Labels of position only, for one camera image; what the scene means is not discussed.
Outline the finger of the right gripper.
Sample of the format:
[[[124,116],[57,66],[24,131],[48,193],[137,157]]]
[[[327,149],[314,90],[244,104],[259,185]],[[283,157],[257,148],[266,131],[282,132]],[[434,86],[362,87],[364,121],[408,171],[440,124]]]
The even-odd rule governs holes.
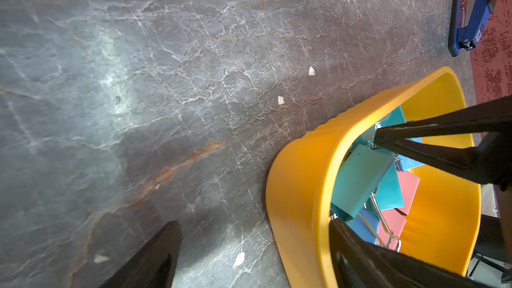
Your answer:
[[[378,129],[377,138],[416,138],[468,133],[510,133],[511,96],[445,115]]]
[[[408,139],[384,141],[383,147],[468,181],[492,184],[492,176],[483,165],[484,156],[477,147],[461,149],[428,145]]]

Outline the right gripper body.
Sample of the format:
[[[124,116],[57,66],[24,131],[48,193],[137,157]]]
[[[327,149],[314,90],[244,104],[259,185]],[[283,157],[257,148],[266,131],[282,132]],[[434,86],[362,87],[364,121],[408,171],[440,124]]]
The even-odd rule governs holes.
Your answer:
[[[487,133],[477,152],[479,182],[507,190],[511,186],[511,132]]]

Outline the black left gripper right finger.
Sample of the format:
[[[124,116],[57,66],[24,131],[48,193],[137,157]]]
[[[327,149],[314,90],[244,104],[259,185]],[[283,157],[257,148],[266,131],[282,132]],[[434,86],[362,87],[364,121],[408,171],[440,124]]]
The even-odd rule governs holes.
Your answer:
[[[484,284],[360,239],[345,222],[329,222],[336,287],[485,287]]]

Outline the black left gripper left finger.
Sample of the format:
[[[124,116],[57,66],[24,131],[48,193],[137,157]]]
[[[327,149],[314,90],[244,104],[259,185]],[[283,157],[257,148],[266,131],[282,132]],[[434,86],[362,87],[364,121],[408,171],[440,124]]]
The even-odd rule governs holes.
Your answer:
[[[182,241],[179,222],[168,222],[101,286],[171,287]]]

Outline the blue binder clip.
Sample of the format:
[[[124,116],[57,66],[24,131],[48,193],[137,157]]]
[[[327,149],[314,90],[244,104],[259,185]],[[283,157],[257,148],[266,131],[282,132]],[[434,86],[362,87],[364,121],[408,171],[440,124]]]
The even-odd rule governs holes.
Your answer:
[[[404,155],[395,154],[395,166],[398,171],[406,172],[411,169],[415,169],[423,166],[424,163],[411,159],[409,157],[405,157]]]
[[[377,245],[378,239],[374,236],[371,230],[368,228],[364,220],[378,233],[380,220],[371,212],[368,212],[365,208],[362,208],[354,220],[348,223],[349,227],[365,242]]]

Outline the pink binder clip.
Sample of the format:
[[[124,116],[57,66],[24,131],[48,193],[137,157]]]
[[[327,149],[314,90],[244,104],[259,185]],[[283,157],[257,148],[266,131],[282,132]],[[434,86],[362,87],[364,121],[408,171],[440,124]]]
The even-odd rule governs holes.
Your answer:
[[[401,237],[407,222],[406,218],[396,209],[383,211],[382,214],[389,230],[393,232],[394,236]],[[386,244],[388,244],[391,237],[390,234],[385,231],[382,223],[379,224],[378,235]]]
[[[408,216],[419,188],[420,178],[411,172],[398,172],[399,185],[403,196],[404,205],[397,208],[404,216]]]

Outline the yellow plastic storage box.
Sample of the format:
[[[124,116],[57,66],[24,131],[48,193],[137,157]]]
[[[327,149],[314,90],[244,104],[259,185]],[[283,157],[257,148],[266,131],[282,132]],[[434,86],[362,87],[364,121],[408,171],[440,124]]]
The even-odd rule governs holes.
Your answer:
[[[270,169],[266,205],[292,287],[336,287],[329,249],[335,179],[350,146],[379,119],[401,107],[417,121],[466,108],[459,78],[443,67],[419,81],[385,90],[288,144]],[[424,165],[401,235],[402,253],[465,275],[481,220],[479,185]]]

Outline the teal binder clip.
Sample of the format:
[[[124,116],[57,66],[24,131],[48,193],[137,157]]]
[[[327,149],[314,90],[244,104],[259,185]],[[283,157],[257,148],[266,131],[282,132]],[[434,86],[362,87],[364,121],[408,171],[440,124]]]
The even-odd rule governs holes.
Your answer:
[[[355,141],[356,145],[365,145],[370,147],[374,144],[375,141],[375,133],[378,129],[394,126],[394,125],[401,125],[406,123],[407,120],[405,118],[404,112],[402,110],[402,107],[399,106],[398,108],[394,109],[391,113],[387,114],[385,117],[377,121],[375,124],[373,124],[369,129],[367,129],[364,133],[362,133]]]
[[[341,164],[331,198],[331,209],[338,219],[355,219],[363,204],[394,164],[390,151],[357,145]]]
[[[398,171],[394,163],[391,164],[377,185],[376,191],[374,197],[381,211],[402,208],[405,205]]]

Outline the pink binder clip back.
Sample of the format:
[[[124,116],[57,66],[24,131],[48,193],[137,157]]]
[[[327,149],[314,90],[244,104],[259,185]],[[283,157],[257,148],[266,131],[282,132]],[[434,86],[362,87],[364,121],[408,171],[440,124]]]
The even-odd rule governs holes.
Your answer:
[[[383,211],[382,214],[389,230],[393,232],[394,236],[401,237],[407,222],[406,218],[396,209]],[[378,235],[386,244],[388,244],[391,237],[390,234],[385,231],[382,223],[379,224]]]

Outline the blue binder clip front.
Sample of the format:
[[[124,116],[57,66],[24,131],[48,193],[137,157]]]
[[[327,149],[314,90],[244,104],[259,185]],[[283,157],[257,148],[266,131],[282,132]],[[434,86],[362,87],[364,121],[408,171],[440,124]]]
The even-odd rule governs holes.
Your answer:
[[[423,166],[424,163],[411,159],[409,157],[405,157],[404,155],[395,154],[395,166],[398,171],[406,172],[411,169],[415,169]]]

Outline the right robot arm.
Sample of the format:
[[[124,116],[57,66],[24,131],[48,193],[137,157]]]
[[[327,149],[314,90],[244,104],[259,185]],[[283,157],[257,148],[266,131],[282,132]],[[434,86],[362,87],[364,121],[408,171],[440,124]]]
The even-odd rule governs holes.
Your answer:
[[[464,133],[486,135],[477,147],[456,149],[426,145],[415,137]],[[511,97],[438,117],[378,129],[378,146],[468,181],[492,184],[501,195],[499,217],[481,222],[475,257],[511,262]],[[480,287],[413,257],[361,240],[340,219],[329,223],[331,258],[340,287]]]

